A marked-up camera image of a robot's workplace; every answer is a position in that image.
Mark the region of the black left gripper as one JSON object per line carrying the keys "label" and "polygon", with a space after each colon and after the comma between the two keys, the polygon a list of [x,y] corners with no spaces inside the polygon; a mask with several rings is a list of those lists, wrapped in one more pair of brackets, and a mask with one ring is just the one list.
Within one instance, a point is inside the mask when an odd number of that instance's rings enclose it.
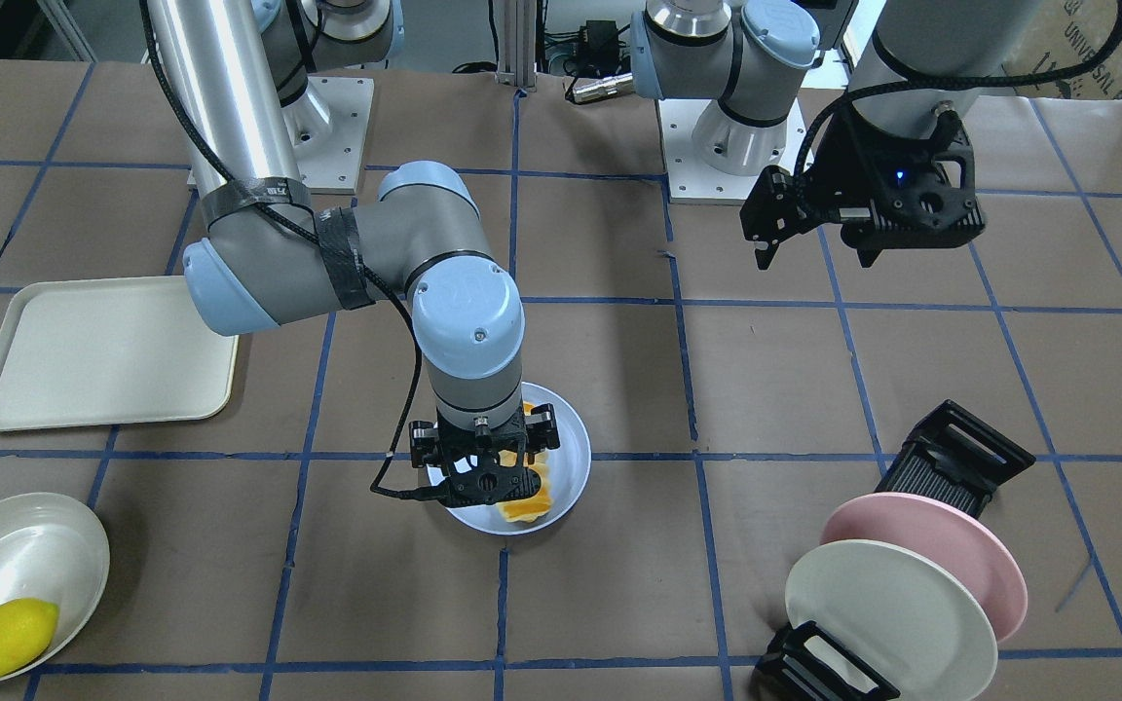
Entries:
{"label": "black left gripper", "polygon": [[962,116],[944,101],[925,124],[923,137],[905,138],[849,105],[815,117],[810,128],[822,137],[813,165],[797,179],[783,167],[763,168],[739,209],[758,270],[785,240],[820,225],[839,225],[864,268],[884,251],[953,249],[982,234],[986,216]]}

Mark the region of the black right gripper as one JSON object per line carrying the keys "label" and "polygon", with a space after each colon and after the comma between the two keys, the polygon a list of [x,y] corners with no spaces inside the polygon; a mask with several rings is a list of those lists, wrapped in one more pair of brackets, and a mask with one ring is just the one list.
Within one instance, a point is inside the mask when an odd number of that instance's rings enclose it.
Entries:
{"label": "black right gripper", "polygon": [[444,418],[410,423],[410,461],[436,467],[441,478],[425,498],[444,507],[469,507],[532,498],[542,489],[535,456],[561,445],[552,405],[517,409],[498,427],[457,427]]}

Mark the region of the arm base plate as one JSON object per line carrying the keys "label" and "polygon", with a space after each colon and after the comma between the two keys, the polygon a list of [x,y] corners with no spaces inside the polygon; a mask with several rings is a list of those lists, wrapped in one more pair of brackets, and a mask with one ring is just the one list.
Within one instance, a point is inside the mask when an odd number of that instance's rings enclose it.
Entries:
{"label": "arm base plate", "polygon": [[369,77],[304,77],[277,93],[272,76],[186,77],[173,85],[192,128],[221,164],[192,147],[201,194],[230,179],[283,177],[312,194],[356,194],[375,92]]}
{"label": "arm base plate", "polygon": [[735,123],[712,99],[657,103],[669,200],[681,204],[744,203],[767,166],[793,170],[806,124],[794,102],[783,123]]}

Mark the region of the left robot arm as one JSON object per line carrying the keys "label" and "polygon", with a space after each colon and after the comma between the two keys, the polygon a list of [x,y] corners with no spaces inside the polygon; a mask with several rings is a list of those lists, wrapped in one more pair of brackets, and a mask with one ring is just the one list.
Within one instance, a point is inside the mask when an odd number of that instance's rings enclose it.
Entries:
{"label": "left robot arm", "polygon": [[[963,116],[985,89],[1055,83],[1096,68],[1122,41],[1122,1],[1107,39],[1076,65],[1002,75],[1036,1],[888,1],[849,84],[809,124],[792,168],[766,165],[741,207],[743,237],[765,270],[780,245],[820,225],[870,267],[884,251],[954,249],[986,216]],[[647,1],[629,19],[635,90],[709,99],[712,116],[776,129],[822,46],[813,4]]]}

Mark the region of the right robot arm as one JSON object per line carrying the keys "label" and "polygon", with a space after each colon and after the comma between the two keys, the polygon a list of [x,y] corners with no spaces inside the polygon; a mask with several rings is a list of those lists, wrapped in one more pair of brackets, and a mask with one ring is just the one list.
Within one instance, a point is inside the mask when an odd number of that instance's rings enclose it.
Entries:
{"label": "right robot arm", "polygon": [[487,247],[465,181],[440,163],[402,165],[374,203],[318,211],[248,1],[142,1],[148,61],[190,142],[206,236],[183,275],[206,328],[243,336],[386,301],[414,353],[408,399],[427,376],[436,419],[401,411],[411,464],[440,480],[379,496],[469,507],[532,498],[535,456],[560,445],[555,409],[526,411],[525,312]]}

